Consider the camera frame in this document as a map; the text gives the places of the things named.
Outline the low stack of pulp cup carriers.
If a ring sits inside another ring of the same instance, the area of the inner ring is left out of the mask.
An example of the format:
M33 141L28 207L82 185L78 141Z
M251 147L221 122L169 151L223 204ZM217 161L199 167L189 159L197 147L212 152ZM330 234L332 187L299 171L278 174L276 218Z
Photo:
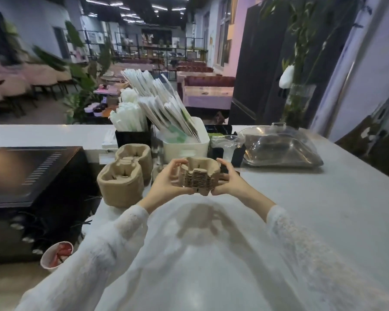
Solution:
M149 185L153 171L150 146L136 143L123 145L116 151L115 160L126 160L139 163L142 170L144 185Z

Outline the person's white garment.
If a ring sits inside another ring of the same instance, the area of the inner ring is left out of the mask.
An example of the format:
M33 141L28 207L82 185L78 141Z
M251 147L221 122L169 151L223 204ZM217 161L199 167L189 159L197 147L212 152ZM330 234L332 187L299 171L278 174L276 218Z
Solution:
M232 197L176 198L95 311L305 311L266 232Z

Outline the person's right hand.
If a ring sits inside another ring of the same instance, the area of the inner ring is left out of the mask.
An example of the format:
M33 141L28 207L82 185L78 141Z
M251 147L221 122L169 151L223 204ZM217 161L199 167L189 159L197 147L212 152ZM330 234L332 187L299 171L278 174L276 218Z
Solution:
M239 198L243 196L246 188L247 182L234 168L234 174L220 175L218 185L211 190L211 194L214 196L229 194L233 197Z

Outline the black marbled box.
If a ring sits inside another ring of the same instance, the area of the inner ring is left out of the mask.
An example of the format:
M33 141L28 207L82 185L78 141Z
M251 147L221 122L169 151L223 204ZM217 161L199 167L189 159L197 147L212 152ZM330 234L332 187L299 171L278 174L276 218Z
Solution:
M226 124L205 124L206 132L211 135L232 135L233 128Z

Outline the black folding screen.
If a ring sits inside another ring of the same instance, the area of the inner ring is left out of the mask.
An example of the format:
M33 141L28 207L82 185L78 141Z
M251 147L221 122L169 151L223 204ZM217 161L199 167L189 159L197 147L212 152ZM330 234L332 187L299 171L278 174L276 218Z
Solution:
M298 10L304 0L291 0ZM309 23L310 48L301 84L315 84L300 127L309 128L334 68L342 54L359 10L357 0L316 1ZM288 30L290 2L280 2L262 18L265 1L247 10L233 98L228 115L232 125L270 125L280 122L289 90L279 88L282 61L293 61L296 36Z

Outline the white flower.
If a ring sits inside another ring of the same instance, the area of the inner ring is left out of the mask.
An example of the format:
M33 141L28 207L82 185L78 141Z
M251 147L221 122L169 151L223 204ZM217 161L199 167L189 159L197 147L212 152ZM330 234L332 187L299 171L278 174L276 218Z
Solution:
M293 77L294 77L294 70L295 70L294 65L289 65L285 68L279 80L279 88L281 89L291 88Z

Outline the black metal shelving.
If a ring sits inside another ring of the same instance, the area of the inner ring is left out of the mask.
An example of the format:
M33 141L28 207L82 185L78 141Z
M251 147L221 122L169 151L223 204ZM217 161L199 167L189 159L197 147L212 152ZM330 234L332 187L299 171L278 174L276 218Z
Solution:
M208 62L209 50L204 37L187 35L181 29L145 28L140 25L124 29L114 26L110 31L83 29L79 35L89 58L100 55L109 42L112 56L118 59L183 60Z

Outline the metal tray in plastic wrap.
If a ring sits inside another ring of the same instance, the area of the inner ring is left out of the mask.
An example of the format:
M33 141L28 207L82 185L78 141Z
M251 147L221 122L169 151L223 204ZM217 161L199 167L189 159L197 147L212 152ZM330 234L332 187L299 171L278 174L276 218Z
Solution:
M244 162L250 166L316 168L324 165L310 138L285 123L247 127L239 135L245 138Z

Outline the small stack of pulp cup carriers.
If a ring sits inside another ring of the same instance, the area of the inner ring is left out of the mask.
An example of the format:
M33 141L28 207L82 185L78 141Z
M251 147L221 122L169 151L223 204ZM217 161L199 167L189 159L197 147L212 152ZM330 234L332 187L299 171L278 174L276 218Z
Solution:
M181 165L178 171L180 187L190 187L195 193L207 196L218 185L221 166L213 158L186 157L187 165Z

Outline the tall stack of pulp cup carriers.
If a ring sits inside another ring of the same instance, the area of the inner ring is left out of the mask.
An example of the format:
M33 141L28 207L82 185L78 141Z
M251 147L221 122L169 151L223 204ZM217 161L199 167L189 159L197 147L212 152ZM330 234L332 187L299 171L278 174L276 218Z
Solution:
M143 198L144 182L141 166L131 160L116 160L104 166L97 183L105 204L128 209Z

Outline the clear plastic bag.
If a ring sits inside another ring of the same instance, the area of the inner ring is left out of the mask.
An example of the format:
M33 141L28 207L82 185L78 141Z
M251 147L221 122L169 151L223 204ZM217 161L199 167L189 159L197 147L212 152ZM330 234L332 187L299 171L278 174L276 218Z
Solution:
M246 151L243 135L213 135L210 139L208 157L222 158L234 167L240 167Z

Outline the person's right forearm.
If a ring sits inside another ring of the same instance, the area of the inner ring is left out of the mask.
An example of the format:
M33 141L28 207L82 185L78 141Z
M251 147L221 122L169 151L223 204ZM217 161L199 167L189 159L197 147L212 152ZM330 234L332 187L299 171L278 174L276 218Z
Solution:
M228 194L265 219L271 238L328 311L389 311L389 294L368 282L286 210L250 186Z

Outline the red paper cup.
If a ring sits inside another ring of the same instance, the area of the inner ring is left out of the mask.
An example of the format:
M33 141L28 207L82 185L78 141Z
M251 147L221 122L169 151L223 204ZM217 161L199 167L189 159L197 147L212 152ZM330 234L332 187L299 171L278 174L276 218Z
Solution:
M41 257L40 266L52 273L74 252L74 246L68 241L58 242L49 247Z

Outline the glass vase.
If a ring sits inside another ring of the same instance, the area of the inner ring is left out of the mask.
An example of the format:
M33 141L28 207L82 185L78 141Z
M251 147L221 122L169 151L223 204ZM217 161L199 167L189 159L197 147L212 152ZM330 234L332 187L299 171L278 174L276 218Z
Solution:
M281 122L298 130L316 90L315 84L291 84L282 112Z

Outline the row of pink chairs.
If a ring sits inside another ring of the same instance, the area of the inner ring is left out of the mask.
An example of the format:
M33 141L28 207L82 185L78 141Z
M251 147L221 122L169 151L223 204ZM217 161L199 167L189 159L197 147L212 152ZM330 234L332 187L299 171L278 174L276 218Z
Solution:
M0 63L0 102L7 103L13 111L19 109L22 114L24 111L18 102L20 97L31 95L31 103L36 107L34 100L37 100L37 88L45 93L49 89L52 97L57 99L54 87L58 87L64 96L70 84L78 91L67 67L56 70L46 64L35 63L5 67Z

